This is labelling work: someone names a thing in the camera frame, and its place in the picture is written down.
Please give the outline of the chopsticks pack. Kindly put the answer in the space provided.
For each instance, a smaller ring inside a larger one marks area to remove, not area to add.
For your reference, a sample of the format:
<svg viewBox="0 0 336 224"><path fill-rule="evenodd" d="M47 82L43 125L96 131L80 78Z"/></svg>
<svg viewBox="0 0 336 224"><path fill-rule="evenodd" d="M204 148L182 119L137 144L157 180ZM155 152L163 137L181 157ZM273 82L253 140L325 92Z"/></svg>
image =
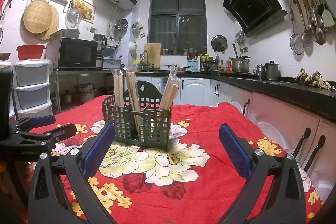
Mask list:
<svg viewBox="0 0 336 224"><path fill-rule="evenodd" d="M123 70L122 69L113 69L113 84L114 84L114 98L116 106L124 106L123 98Z"/></svg>
<svg viewBox="0 0 336 224"><path fill-rule="evenodd" d="M179 66L173 64L170 69L170 74L167 79L165 90L159 105L159 110L170 110L173 105L173 100L179 91L180 78L177 76Z"/></svg>
<svg viewBox="0 0 336 224"><path fill-rule="evenodd" d="M131 68L125 69L127 88L129 92L131 107L134 112L140 112L139 103L138 103L138 93L137 85L135 80L134 70ZM134 115L135 127L138 133L138 136L141 135L141 117L139 115Z"/></svg>

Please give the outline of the fruit picture poster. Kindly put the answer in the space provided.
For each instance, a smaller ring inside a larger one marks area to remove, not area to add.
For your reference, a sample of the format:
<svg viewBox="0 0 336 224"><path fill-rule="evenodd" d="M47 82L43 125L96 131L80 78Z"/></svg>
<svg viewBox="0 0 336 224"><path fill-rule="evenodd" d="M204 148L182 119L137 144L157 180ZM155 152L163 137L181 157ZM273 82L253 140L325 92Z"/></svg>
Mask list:
<svg viewBox="0 0 336 224"><path fill-rule="evenodd" d="M75 7L80 11L82 20L88 23L93 23L96 12L96 7L94 5L84 0L67 0L63 12L66 13L71 7Z"/></svg>

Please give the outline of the hanging pot lid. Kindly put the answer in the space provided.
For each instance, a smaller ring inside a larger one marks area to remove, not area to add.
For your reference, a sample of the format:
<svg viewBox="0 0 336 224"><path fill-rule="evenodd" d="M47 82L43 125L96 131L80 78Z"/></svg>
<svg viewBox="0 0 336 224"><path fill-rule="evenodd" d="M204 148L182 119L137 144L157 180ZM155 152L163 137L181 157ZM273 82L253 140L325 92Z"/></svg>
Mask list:
<svg viewBox="0 0 336 224"><path fill-rule="evenodd" d="M227 39L222 35L216 35L211 39L211 47L214 52L224 53L227 46Z"/></svg>

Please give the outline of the plastic drawer unit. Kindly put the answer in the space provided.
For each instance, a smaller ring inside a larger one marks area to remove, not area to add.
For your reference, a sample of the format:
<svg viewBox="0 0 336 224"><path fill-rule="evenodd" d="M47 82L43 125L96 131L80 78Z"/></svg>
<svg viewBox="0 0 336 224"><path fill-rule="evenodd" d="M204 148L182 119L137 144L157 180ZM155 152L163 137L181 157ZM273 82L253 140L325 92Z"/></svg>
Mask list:
<svg viewBox="0 0 336 224"><path fill-rule="evenodd" d="M52 114L49 81L52 69L49 59L29 59L14 64L19 118Z"/></svg>

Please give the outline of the wooden cutting board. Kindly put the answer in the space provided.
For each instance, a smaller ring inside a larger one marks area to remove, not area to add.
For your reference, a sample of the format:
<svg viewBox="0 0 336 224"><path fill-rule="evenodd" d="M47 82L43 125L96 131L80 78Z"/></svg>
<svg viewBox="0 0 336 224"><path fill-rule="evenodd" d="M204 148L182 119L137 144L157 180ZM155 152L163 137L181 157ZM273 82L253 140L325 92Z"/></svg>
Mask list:
<svg viewBox="0 0 336 224"><path fill-rule="evenodd" d="M161 44L160 43L146 43L144 50L147 51L147 61L154 65L154 69L159 69L161 65Z"/></svg>

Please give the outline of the dark window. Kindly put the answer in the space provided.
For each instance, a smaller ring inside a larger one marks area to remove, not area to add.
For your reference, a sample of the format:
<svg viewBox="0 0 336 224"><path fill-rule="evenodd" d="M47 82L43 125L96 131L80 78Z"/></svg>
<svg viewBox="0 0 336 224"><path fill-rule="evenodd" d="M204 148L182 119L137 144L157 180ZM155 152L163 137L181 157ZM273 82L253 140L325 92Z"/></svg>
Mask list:
<svg viewBox="0 0 336 224"><path fill-rule="evenodd" d="M151 0L148 43L170 52L207 50L205 0Z"/></svg>

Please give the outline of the steel stockpot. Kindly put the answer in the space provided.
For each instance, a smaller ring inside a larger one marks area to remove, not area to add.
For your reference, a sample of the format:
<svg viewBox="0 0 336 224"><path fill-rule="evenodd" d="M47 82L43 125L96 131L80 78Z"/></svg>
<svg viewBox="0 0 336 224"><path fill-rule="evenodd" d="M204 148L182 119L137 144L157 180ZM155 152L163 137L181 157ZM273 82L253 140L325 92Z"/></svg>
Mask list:
<svg viewBox="0 0 336 224"><path fill-rule="evenodd" d="M250 59L249 56L232 57L232 71L235 73L248 73Z"/></svg>

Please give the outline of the grey metal canister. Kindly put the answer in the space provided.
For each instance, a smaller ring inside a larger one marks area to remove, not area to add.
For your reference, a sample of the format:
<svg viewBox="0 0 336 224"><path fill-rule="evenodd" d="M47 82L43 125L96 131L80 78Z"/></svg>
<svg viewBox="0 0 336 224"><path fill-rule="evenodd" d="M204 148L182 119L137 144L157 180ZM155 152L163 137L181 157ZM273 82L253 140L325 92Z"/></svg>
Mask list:
<svg viewBox="0 0 336 224"><path fill-rule="evenodd" d="M270 60L265 64L265 78L267 80L278 80L278 64Z"/></svg>

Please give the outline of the black microwave oven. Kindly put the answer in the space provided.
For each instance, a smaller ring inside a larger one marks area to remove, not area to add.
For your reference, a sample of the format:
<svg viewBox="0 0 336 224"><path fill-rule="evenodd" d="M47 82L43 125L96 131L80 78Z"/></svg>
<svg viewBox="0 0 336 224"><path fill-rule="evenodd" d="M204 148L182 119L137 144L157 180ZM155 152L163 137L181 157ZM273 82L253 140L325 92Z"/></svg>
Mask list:
<svg viewBox="0 0 336 224"><path fill-rule="evenodd" d="M102 69L102 58L94 40L60 38L46 46L46 59L54 69Z"/></svg>

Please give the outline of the round bamboo tray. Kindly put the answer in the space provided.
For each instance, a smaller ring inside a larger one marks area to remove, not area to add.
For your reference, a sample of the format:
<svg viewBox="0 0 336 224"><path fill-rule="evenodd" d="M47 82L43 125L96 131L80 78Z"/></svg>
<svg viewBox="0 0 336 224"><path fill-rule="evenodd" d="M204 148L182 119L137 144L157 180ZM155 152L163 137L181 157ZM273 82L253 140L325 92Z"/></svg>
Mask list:
<svg viewBox="0 0 336 224"><path fill-rule="evenodd" d="M25 29L42 41L49 40L59 28L56 8L44 0L32 1L25 8L22 20Z"/></svg>

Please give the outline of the black range hood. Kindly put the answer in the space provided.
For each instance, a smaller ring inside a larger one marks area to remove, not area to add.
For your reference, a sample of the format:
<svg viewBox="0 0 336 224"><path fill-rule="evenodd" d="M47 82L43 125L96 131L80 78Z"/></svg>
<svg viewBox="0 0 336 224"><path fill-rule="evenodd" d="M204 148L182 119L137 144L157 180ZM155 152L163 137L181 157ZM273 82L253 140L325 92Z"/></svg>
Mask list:
<svg viewBox="0 0 336 224"><path fill-rule="evenodd" d="M234 16L248 38L288 15L278 0L224 0L223 7Z"/></svg>

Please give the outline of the steel kettle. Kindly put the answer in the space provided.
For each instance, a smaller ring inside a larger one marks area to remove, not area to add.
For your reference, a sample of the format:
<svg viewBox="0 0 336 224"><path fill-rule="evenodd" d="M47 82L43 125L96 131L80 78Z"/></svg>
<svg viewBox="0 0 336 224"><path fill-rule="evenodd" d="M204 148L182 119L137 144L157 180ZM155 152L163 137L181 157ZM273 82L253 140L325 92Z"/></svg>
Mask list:
<svg viewBox="0 0 336 224"><path fill-rule="evenodd" d="M254 73L254 75L257 77L257 79L259 79L259 80L264 80L264 79L265 79L264 65L262 65L262 64L257 65L257 66L253 69L253 73Z"/></svg>

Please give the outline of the dark green utensil basket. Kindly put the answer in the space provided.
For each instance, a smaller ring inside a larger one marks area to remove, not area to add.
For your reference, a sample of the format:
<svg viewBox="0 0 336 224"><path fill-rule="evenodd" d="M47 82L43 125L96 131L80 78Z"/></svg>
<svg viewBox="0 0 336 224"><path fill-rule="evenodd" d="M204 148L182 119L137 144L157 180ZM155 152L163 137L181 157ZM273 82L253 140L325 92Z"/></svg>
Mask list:
<svg viewBox="0 0 336 224"><path fill-rule="evenodd" d="M138 81L137 87L140 110L133 110L128 91L123 94L123 106L116 105L114 95L108 96L102 102L104 121L114 125L117 142L167 151L171 111L159 109L162 94L153 84Z"/></svg>

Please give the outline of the red plastic basin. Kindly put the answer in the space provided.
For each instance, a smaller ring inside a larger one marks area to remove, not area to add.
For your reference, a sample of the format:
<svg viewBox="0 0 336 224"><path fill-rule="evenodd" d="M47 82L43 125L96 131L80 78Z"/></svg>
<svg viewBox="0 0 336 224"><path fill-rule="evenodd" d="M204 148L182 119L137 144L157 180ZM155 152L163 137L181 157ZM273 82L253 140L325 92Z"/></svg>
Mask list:
<svg viewBox="0 0 336 224"><path fill-rule="evenodd" d="M45 46L43 45L22 45L17 46L17 54L18 59L22 60L30 60L30 59L41 59Z"/></svg>

